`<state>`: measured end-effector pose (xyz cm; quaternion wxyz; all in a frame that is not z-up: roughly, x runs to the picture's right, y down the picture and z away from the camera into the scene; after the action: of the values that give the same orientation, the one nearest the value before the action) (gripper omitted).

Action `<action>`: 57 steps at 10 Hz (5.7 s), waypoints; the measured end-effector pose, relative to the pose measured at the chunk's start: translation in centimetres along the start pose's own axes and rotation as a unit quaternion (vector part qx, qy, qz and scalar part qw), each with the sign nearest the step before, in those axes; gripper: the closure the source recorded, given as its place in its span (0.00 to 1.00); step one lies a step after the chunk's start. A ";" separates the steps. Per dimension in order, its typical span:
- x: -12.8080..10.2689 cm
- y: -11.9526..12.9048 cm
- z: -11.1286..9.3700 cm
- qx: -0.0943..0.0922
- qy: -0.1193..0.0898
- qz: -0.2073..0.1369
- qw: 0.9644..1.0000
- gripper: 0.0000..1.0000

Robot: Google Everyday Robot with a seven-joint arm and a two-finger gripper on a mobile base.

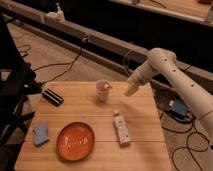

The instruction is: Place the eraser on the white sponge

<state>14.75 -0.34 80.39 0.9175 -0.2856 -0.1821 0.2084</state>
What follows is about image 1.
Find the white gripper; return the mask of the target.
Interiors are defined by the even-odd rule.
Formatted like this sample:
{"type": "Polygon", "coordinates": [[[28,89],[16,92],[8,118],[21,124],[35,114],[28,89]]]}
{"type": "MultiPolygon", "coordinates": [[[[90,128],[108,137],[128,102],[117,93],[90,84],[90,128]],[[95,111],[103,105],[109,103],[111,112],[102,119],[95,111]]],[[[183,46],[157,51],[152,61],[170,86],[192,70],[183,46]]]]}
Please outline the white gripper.
{"type": "Polygon", "coordinates": [[[127,97],[132,96],[138,90],[138,85],[145,85],[156,75],[156,70],[148,63],[144,62],[141,66],[137,67],[135,71],[127,79],[129,84],[124,95],[127,97]]]}

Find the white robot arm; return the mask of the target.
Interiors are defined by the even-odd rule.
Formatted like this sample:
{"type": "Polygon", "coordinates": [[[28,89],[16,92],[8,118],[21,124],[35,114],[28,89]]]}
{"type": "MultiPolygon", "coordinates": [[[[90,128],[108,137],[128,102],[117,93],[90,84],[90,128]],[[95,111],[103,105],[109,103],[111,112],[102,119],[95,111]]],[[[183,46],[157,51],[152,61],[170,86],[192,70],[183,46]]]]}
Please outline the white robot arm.
{"type": "Polygon", "coordinates": [[[148,83],[154,76],[162,74],[200,121],[209,134],[210,144],[213,145],[213,95],[176,66],[174,52],[153,48],[146,53],[146,56],[147,60],[127,79],[128,88],[125,95],[133,95],[141,85],[148,83]]]}

